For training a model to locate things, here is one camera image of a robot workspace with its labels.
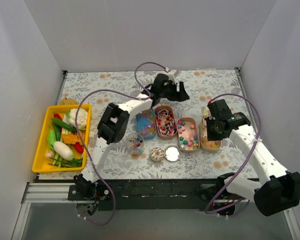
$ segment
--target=yellow plastic basket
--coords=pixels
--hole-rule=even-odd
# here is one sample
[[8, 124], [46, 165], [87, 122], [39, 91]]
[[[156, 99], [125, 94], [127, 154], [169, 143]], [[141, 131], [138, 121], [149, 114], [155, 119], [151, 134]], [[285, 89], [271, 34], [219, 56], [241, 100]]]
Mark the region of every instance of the yellow plastic basket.
[[[83, 159], [82, 159], [82, 166], [81, 167], [61, 167], [50, 165], [52, 163], [51, 159], [45, 157], [46, 152], [50, 151], [48, 147], [48, 132], [53, 129], [52, 126], [52, 119], [54, 118], [54, 114], [59, 114], [61, 118], [64, 117], [66, 110], [77, 109], [79, 107], [78, 104], [76, 105], [58, 105], [58, 106], [50, 106], [47, 108], [44, 122], [41, 130], [41, 135], [38, 143], [38, 147], [36, 149], [32, 171], [35, 173], [56, 173], [56, 172], [76, 172], [81, 171], [85, 168], [87, 164], [87, 151], [83, 151]], [[85, 145], [88, 145], [89, 139], [89, 130], [90, 130], [90, 121], [91, 121], [91, 112], [92, 107], [90, 104], [83, 104], [81, 106], [82, 109], [88, 111], [88, 119], [86, 123], [86, 130], [85, 130]], [[79, 159], [82, 153], [78, 153], [73, 146], [71, 149], [74, 152], [74, 157]]]

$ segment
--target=floral tablecloth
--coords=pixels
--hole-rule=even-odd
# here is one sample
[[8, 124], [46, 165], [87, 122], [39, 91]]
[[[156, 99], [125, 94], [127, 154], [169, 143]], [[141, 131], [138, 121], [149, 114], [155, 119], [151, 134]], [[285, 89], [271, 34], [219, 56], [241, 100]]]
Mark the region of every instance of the floral tablecloth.
[[[160, 71], [139, 71], [138, 77], [145, 86], [153, 82]], [[234, 70], [187, 70], [181, 71], [178, 81], [184, 81], [190, 100], [172, 102], [162, 99], [160, 104], [172, 107], [175, 117], [192, 117], [198, 127], [202, 118], [201, 108], [219, 94], [242, 94], [240, 82]], [[62, 96], [75, 99], [78, 103], [90, 92], [98, 89], [117, 90], [132, 96], [137, 96], [141, 88], [134, 79], [134, 72], [73, 72], [68, 73]], [[250, 116], [243, 100], [238, 97], [225, 97], [233, 112], [243, 112]], [[89, 149], [93, 151], [97, 136], [98, 122], [106, 106], [114, 102], [124, 103], [129, 99], [112, 93], [101, 92], [88, 98], [86, 103], [92, 105], [92, 120], [90, 126]], [[136, 131], [136, 120], [132, 118], [127, 126], [125, 136]], [[145, 141], [145, 151], [140, 156], [131, 156], [126, 152], [124, 142], [117, 143], [110, 151], [100, 173], [105, 179], [197, 179], [216, 178], [217, 176], [235, 172], [244, 161], [241, 151], [229, 140], [223, 140], [223, 146], [217, 153], [204, 152], [199, 149], [195, 153], [182, 153], [180, 160], [154, 162], [149, 153], [152, 148], [165, 148], [178, 145], [177, 138], [163, 140], [157, 135]], [[41, 180], [73, 179], [79, 172], [41, 173]], [[254, 169], [247, 165], [242, 174], [246, 178], [256, 178]]]

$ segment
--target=white wall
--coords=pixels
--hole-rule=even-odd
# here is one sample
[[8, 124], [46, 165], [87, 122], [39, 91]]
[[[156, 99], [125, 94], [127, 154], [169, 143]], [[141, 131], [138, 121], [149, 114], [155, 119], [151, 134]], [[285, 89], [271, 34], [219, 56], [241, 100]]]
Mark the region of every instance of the white wall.
[[242, 66], [276, 0], [24, 0], [63, 70]]
[[[242, 79], [260, 111], [265, 144], [300, 173], [300, 0], [277, 0], [249, 52]], [[300, 226], [300, 205], [294, 209]]]
[[0, 0], [0, 240], [10, 239], [62, 72], [23, 0]]

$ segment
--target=cauliflower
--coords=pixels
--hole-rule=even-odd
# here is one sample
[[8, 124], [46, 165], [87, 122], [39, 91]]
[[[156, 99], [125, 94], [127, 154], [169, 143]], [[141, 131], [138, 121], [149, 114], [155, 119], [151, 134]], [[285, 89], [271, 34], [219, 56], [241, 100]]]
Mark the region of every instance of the cauliflower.
[[[77, 108], [71, 109], [68, 118], [69, 123], [74, 127], [76, 127], [75, 120], [76, 120], [77, 110], [78, 110]], [[80, 108], [78, 113], [78, 119], [77, 119], [79, 129], [84, 129], [87, 126], [87, 119], [88, 119], [87, 111]]]

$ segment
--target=gray floor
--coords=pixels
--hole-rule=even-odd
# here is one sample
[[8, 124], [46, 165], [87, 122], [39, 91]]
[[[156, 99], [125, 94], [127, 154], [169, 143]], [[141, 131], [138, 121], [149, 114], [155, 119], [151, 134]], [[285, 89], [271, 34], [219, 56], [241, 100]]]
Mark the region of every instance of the gray floor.
[[[110, 212], [93, 218], [106, 220]], [[283, 212], [263, 216], [254, 204], [239, 216], [225, 220], [196, 210], [118, 210], [107, 226], [77, 217], [75, 203], [33, 203], [22, 239], [104, 240], [290, 240]]]

